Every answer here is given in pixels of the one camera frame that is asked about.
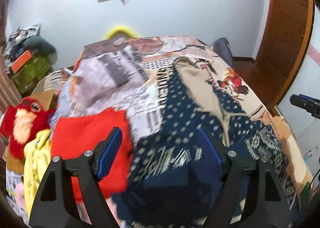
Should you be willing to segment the navy patterned zip cardigan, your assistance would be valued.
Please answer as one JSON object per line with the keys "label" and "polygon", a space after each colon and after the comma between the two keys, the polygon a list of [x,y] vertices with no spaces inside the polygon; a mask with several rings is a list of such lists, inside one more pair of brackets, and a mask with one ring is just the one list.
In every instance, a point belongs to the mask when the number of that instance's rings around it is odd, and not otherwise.
{"label": "navy patterned zip cardigan", "polygon": [[137,142],[127,189],[112,199],[128,227],[201,227],[222,186],[201,129],[241,157],[266,156],[287,203],[295,186],[289,160],[269,125],[249,116],[233,97],[210,82],[189,58],[173,63],[160,130]]}

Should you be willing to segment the yellow garment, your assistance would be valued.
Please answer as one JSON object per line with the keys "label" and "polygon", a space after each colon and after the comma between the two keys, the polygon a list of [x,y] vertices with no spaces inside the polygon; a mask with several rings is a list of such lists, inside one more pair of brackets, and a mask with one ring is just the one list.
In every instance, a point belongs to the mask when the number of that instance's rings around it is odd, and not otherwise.
{"label": "yellow garment", "polygon": [[36,134],[35,139],[24,147],[24,201],[28,218],[30,218],[37,190],[50,163],[52,143],[49,137],[49,129],[41,130]]}

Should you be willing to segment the red folded garment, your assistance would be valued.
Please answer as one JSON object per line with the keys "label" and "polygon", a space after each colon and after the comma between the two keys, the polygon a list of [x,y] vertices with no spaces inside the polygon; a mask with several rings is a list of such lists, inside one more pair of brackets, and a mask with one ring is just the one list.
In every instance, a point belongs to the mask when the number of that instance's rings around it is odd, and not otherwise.
{"label": "red folded garment", "polygon": [[120,128],[123,140],[108,176],[99,186],[105,199],[127,189],[127,175],[132,162],[130,122],[125,110],[107,108],[99,114],[85,117],[59,118],[52,136],[51,156],[64,160],[77,158],[107,138],[114,127]]}

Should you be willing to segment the wooden door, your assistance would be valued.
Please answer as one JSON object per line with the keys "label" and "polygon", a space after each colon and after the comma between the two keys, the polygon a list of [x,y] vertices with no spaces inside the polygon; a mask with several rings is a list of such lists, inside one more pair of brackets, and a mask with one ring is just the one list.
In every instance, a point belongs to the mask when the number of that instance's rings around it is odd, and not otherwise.
{"label": "wooden door", "polygon": [[313,0],[270,0],[256,64],[264,73],[264,104],[271,108],[285,95],[306,53],[313,21]]}

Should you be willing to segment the red plush toy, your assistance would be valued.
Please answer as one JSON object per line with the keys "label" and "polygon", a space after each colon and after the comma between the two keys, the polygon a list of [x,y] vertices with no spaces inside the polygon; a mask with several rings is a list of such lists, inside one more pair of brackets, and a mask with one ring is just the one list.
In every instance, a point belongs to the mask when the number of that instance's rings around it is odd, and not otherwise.
{"label": "red plush toy", "polygon": [[36,138],[39,131],[49,128],[49,117],[55,109],[44,110],[35,99],[26,97],[17,106],[8,106],[1,123],[1,134],[9,139],[9,151],[23,159],[24,147]]}

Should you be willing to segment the striped pink curtain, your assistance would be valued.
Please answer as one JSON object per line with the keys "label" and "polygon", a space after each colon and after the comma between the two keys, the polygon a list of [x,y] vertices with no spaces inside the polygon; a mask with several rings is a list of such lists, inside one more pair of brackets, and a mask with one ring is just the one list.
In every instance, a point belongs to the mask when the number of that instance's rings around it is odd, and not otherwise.
{"label": "striped pink curtain", "polygon": [[2,61],[2,55],[1,55],[1,61],[0,61],[0,107],[1,107],[1,113],[4,113],[6,111],[6,108],[9,105],[16,106],[20,104],[22,100],[22,97],[20,93],[18,92],[15,84],[12,82],[12,80],[8,77],[3,61]]}

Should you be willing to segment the orange box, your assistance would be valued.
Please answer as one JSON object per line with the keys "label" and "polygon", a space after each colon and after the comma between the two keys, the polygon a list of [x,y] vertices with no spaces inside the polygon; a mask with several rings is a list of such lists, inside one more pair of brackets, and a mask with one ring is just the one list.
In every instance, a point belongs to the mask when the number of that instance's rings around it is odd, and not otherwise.
{"label": "orange box", "polygon": [[13,73],[16,73],[22,66],[28,62],[32,57],[31,51],[26,50],[23,54],[21,54],[16,61],[12,64],[11,70]]}

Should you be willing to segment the printed patchwork bed cover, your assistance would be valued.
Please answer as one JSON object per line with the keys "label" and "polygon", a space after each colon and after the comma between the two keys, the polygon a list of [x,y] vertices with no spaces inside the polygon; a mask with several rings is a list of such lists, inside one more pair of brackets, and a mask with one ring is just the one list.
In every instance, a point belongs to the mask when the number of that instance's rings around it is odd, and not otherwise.
{"label": "printed patchwork bed cover", "polygon": [[[286,171],[295,186],[296,197],[288,205],[293,218],[298,218],[312,176],[287,124],[282,118],[272,117],[248,84],[212,49],[191,37],[120,38],[87,45],[70,76],[63,77],[56,71],[46,77],[44,89],[54,90],[59,97],[56,112],[49,117],[51,143],[59,118],[96,115],[113,108],[126,111],[133,156],[140,139],[160,130],[167,81],[174,61],[180,57],[189,58],[206,70],[213,86],[227,92],[249,116],[273,128],[289,160]],[[28,223],[23,177],[24,174],[7,172],[7,200],[23,222]]]}

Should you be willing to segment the grey green pillow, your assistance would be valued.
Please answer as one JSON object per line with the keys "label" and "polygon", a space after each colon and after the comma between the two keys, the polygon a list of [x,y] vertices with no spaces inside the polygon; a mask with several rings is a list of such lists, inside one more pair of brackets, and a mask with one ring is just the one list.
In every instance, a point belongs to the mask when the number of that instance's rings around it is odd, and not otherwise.
{"label": "grey green pillow", "polygon": [[33,56],[46,56],[52,65],[57,62],[56,48],[41,36],[31,36],[23,42],[23,48],[31,51]]}

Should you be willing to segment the clutter pile on box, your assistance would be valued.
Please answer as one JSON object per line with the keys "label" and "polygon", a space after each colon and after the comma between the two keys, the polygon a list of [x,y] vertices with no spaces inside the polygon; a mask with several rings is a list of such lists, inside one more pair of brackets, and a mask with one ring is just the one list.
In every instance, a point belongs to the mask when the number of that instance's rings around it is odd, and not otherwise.
{"label": "clutter pile on box", "polygon": [[24,42],[35,35],[40,35],[41,24],[35,24],[28,28],[18,27],[9,37],[7,46],[3,54],[4,67],[10,68],[13,63],[22,55],[24,52]]}

